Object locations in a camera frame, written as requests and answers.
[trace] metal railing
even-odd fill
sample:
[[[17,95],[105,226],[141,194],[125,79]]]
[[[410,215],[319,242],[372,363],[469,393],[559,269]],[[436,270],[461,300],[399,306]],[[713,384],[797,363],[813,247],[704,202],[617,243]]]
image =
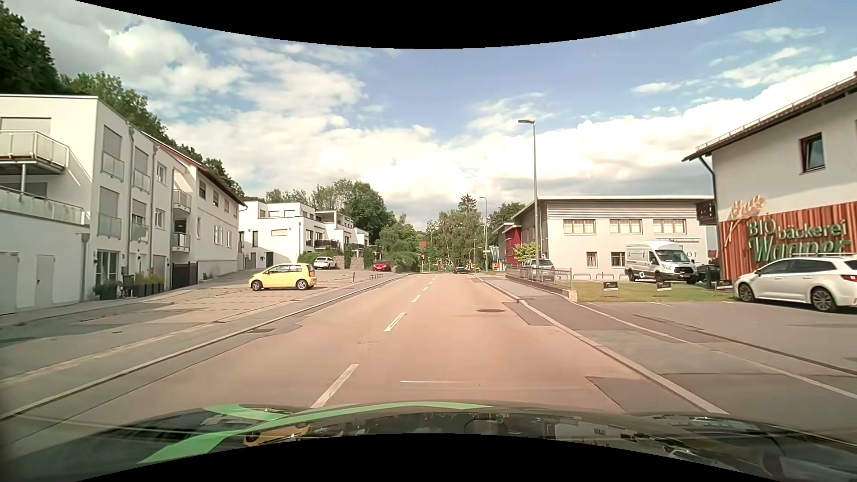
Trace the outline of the metal railing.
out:
[[[149,242],[149,226],[141,223],[131,223],[131,241]]]
[[[172,207],[185,208],[190,211],[190,194],[183,190],[172,190]]]
[[[99,213],[99,236],[122,239],[122,220]]]
[[[146,192],[151,192],[152,188],[152,178],[149,177],[145,172],[140,172],[134,169],[134,174],[132,176],[131,183],[136,188],[140,188]]]
[[[87,223],[83,208],[3,186],[0,186],[0,210],[81,226]]]
[[[101,171],[120,181],[125,181],[125,161],[117,159],[103,151],[101,153]]]
[[[522,280],[538,281],[566,289],[572,286],[572,270],[558,268],[535,268],[529,266],[506,266],[506,276]]]
[[[189,250],[190,241],[188,240],[188,235],[183,232],[173,232],[170,236],[170,246]]]
[[[0,130],[0,157],[34,158],[69,166],[71,148],[36,130]]]

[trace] street lamp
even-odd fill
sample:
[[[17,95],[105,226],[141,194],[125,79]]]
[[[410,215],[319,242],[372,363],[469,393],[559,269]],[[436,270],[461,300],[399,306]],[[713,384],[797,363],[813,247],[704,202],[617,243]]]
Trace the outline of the street lamp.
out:
[[[479,199],[485,200],[485,249],[488,249],[488,198],[485,196],[479,196]],[[488,272],[488,253],[484,253],[485,255],[485,273]]]
[[[536,121],[534,119],[521,119],[520,124],[532,124],[533,126],[533,209],[536,211],[536,263],[542,259],[542,222],[539,220],[538,208],[538,177],[536,176]]]

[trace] pole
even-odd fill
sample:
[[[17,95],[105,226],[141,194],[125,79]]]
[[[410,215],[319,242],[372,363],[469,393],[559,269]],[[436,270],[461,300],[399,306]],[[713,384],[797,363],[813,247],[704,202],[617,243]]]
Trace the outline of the pole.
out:
[[[542,259],[542,222],[539,220],[538,177],[536,176],[536,123],[533,122],[533,207],[536,210],[536,263]]]

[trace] bakery building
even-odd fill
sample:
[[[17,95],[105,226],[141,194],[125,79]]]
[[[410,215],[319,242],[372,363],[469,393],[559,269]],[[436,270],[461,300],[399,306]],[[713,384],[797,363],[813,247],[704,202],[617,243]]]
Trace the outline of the bakery building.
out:
[[[794,254],[857,252],[857,73],[706,142],[722,277]]]

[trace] white van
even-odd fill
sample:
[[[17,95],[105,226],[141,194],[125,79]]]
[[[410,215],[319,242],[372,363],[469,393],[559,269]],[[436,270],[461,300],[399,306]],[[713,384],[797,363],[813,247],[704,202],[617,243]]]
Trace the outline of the white van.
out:
[[[694,261],[672,241],[645,241],[625,247],[625,274],[631,281],[685,281],[695,285],[699,273]]]

